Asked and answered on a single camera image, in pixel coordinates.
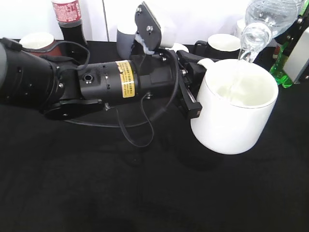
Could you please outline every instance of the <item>robotic arm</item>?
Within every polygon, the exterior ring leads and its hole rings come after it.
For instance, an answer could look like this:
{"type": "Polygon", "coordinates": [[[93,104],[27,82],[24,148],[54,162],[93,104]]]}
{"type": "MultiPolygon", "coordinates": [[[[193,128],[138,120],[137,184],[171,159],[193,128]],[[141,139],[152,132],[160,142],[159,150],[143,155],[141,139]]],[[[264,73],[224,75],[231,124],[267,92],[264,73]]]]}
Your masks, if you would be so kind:
{"type": "Polygon", "coordinates": [[[21,44],[3,38],[0,103],[36,109],[48,119],[68,120],[144,96],[170,97],[187,118],[198,117],[202,106],[194,90],[206,71],[197,65],[203,57],[160,48],[173,45],[173,35],[166,33],[170,30],[158,23],[145,3],[138,7],[136,24],[153,55],[84,66],[68,57],[36,57],[21,44]]]}

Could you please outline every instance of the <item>white ceramic mug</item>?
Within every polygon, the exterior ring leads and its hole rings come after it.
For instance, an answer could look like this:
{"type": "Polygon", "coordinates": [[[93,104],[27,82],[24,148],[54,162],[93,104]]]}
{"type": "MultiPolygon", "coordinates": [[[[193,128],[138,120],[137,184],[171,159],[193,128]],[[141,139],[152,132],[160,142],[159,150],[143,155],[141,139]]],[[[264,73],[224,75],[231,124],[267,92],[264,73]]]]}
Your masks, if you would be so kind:
{"type": "MultiPolygon", "coordinates": [[[[24,48],[32,49],[33,51],[35,51],[35,50],[48,50],[56,44],[56,41],[53,35],[50,33],[36,32],[24,36],[19,41],[19,43],[22,44],[24,48]]],[[[43,55],[43,53],[36,53],[36,52],[31,52],[31,54],[36,56],[43,55]]],[[[61,56],[61,51],[60,48],[57,46],[53,50],[46,52],[44,54],[50,56],[61,56]]]]}
{"type": "Polygon", "coordinates": [[[257,142],[276,102],[275,79],[262,67],[236,59],[214,63],[206,58],[199,64],[207,71],[197,96],[203,109],[198,118],[191,120],[195,137],[222,154],[249,150],[257,142]]]}

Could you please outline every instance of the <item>green bottle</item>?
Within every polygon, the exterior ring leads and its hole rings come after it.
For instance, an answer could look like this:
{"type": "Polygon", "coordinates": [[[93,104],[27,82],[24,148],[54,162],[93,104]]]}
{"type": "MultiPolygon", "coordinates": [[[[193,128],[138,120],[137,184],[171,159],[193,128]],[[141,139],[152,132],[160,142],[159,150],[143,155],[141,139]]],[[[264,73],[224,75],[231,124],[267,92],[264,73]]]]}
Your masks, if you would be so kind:
{"type": "MultiPolygon", "coordinates": [[[[300,15],[303,15],[306,8],[308,7],[308,3],[309,0],[306,0],[304,3],[304,6],[300,12],[300,15]]],[[[289,58],[288,56],[283,54],[283,51],[285,50],[285,48],[289,45],[289,42],[285,42],[281,48],[280,48],[280,52],[278,54],[278,58],[275,62],[275,64],[271,67],[270,69],[270,74],[272,74],[272,76],[275,78],[275,80],[277,81],[278,85],[282,85],[284,88],[288,88],[290,87],[293,82],[290,79],[290,77],[288,76],[288,74],[286,74],[286,72],[283,70],[283,67],[287,61],[287,59],[289,58]]]]}

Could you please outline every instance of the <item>black tablecloth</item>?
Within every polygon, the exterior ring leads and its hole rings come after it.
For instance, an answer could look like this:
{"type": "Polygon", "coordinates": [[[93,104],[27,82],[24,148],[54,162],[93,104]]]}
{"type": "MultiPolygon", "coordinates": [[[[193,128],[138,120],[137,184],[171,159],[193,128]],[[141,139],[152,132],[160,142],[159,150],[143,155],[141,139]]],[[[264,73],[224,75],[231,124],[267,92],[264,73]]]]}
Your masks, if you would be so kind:
{"type": "MultiPolygon", "coordinates": [[[[114,43],[89,46],[92,62],[119,59],[114,43]]],[[[269,68],[270,54],[258,63],[269,68]]],[[[234,156],[202,146],[175,106],[144,149],[117,129],[1,106],[0,232],[307,232],[308,100],[308,84],[280,88],[256,146],[234,156]]],[[[149,101],[148,111],[165,101],[149,101]]],[[[140,117],[138,105],[121,112],[126,122],[140,117]]],[[[142,139],[149,128],[130,132],[142,139]]]]}

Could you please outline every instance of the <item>white wall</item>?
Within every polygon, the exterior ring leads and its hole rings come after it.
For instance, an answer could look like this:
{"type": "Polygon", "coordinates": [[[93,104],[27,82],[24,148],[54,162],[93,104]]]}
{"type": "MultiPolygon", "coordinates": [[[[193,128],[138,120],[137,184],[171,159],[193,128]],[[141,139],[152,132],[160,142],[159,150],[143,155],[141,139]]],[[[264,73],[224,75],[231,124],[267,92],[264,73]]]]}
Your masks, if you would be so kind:
{"type": "MultiPolygon", "coordinates": [[[[87,40],[107,41],[102,0],[79,0],[87,40]]],[[[104,0],[109,38],[116,41],[117,23],[134,20],[142,0],[104,0]]],[[[177,42],[194,44],[216,33],[232,33],[249,0],[150,0],[160,4],[177,26],[177,42]]],[[[47,31],[62,39],[50,0],[0,0],[0,38],[20,39],[47,31]]]]}

